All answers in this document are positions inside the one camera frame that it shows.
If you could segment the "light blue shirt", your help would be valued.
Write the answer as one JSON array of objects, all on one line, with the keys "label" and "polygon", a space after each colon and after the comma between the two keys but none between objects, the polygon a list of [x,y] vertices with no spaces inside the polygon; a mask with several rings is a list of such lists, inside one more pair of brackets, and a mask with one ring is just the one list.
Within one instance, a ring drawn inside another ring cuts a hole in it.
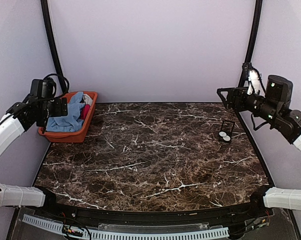
[{"label": "light blue shirt", "polygon": [[82,91],[79,91],[71,97],[67,104],[66,116],[50,117],[48,119],[47,132],[73,133],[81,130],[84,121],[80,119],[80,115],[81,109],[85,106],[85,103],[81,102],[83,94]]}]

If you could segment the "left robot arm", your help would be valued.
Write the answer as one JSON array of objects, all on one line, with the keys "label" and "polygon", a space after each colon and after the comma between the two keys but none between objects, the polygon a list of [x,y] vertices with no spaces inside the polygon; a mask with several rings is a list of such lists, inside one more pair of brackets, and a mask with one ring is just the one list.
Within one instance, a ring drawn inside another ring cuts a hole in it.
[{"label": "left robot arm", "polygon": [[[33,79],[29,94],[21,102],[14,103],[0,120],[0,156],[32,125],[45,128],[50,117],[68,114],[65,89],[56,95],[54,73],[42,79]],[[54,193],[44,187],[23,187],[0,183],[0,207],[41,208],[50,218],[61,214],[61,206],[55,203]]]}]

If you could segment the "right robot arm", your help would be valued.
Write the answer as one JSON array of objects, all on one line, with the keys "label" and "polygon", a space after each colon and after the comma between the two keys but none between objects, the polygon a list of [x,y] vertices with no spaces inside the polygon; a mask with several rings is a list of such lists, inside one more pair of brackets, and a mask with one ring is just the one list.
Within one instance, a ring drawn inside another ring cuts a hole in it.
[{"label": "right robot arm", "polygon": [[[250,112],[263,119],[263,124],[278,131],[289,143],[289,150],[301,157],[301,111],[291,109],[293,83],[279,75],[269,75],[265,94],[256,93],[253,86],[219,88],[216,93],[227,109]],[[264,209],[282,208],[301,212],[301,188],[287,189],[274,185],[262,186],[250,197],[245,207],[250,217]]]}]

